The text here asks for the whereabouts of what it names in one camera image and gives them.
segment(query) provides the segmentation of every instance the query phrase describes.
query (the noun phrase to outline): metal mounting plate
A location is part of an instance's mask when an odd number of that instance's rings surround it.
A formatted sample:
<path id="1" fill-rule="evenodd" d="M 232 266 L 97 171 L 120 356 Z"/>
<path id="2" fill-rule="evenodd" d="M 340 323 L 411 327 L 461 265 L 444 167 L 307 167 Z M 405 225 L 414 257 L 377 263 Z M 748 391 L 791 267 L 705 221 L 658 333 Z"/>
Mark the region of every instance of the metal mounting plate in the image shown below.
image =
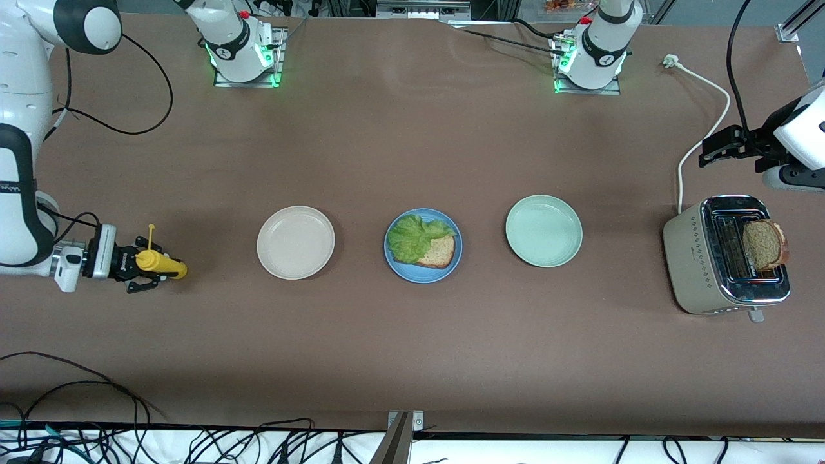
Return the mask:
<path id="1" fill-rule="evenodd" d="M 389 411 L 389 417 L 387 418 L 387 428 L 393 424 L 395 417 L 398 416 L 398 413 L 403 411 Z M 412 412 L 412 430 L 413 432 L 419 432 L 424 429 L 424 411 L 413 411 Z"/>

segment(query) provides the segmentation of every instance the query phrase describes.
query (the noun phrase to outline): lettuce leaf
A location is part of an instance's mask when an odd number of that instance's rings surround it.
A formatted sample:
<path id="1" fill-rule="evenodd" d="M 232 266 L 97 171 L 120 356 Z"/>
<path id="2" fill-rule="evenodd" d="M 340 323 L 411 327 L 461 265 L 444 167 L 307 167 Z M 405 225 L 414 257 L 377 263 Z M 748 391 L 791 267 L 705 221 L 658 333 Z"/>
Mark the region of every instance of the lettuce leaf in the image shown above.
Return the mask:
<path id="1" fill-rule="evenodd" d="M 413 264 L 430 251 L 430 242 L 455 232 L 443 220 L 424 222 L 419 215 L 406 215 L 387 234 L 389 251 L 396 261 Z"/>

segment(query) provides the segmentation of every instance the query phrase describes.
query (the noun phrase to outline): plug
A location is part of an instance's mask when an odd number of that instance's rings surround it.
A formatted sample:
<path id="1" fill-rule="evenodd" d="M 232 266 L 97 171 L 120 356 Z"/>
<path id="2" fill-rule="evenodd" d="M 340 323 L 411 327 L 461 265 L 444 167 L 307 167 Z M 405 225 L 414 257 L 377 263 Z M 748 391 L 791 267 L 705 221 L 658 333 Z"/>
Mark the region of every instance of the plug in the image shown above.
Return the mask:
<path id="1" fill-rule="evenodd" d="M 668 54 L 665 56 L 665 59 L 662 60 L 662 65 L 665 68 L 673 68 L 673 67 L 681 67 L 681 63 L 679 63 L 679 57 L 674 54 Z"/>

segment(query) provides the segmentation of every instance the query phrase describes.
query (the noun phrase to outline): bread slice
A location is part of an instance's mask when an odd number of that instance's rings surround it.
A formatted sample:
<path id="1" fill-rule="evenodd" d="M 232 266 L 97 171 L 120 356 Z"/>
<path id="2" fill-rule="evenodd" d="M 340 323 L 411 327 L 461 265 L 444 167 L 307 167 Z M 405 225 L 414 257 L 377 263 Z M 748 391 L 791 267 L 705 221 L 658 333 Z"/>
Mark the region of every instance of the bread slice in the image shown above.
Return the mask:
<path id="1" fill-rule="evenodd" d="M 455 254 L 455 238 L 452 235 L 430 240 L 430 250 L 416 264 L 425 268 L 444 269 L 450 266 Z"/>
<path id="2" fill-rule="evenodd" d="M 788 262 L 788 239 L 774 221 L 754 220 L 745 223 L 742 244 L 758 271 L 769 271 Z"/>

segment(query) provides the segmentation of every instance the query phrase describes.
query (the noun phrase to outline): table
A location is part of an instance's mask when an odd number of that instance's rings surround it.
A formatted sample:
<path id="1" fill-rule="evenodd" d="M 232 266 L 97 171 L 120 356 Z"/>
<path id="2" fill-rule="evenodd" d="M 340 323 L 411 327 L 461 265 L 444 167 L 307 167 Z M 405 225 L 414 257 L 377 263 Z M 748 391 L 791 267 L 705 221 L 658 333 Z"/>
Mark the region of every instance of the table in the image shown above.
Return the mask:
<path id="1" fill-rule="evenodd" d="M 158 405 L 159 422 L 309 414 L 321 427 L 383 428 L 386 410 L 417 409 L 437 430 L 825 432 L 821 196 L 771 191 L 749 161 L 691 160 L 687 204 L 752 194 L 783 225 L 793 294 L 764 324 L 695 317 L 667 276 L 675 167 L 724 102 L 659 62 L 676 53 L 722 84 L 727 29 L 641 27 L 622 94 L 588 97 L 554 94 L 540 52 L 435 21 L 309 20 L 277 90 L 212 88 L 185 17 L 124 23 L 169 72 L 171 117 L 137 137 L 67 118 L 41 152 L 40 188 L 63 212 L 117 225 L 121 243 L 153 222 L 191 275 L 137 295 L 0 279 L 0 353 L 93 367 Z M 513 26 L 481 30 L 540 45 Z M 75 57 L 73 106 L 131 130 L 162 115 L 163 81 L 135 47 Z M 769 28 L 739 31 L 734 67 L 753 126 L 807 87 L 797 50 Z M 536 193 L 581 217 L 582 249 L 561 268 L 533 268 L 507 246 L 507 211 Z M 317 276 L 287 282 L 262 269 L 255 240 L 298 204 L 330 218 L 337 247 Z M 421 206 L 464 236 L 456 272 L 428 286 L 391 273 L 381 247 L 387 224 Z M 0 369 L 0 395 L 21 401 L 84 378 L 35 359 Z M 32 418 L 131 421 L 131 404 L 79 387 Z"/>

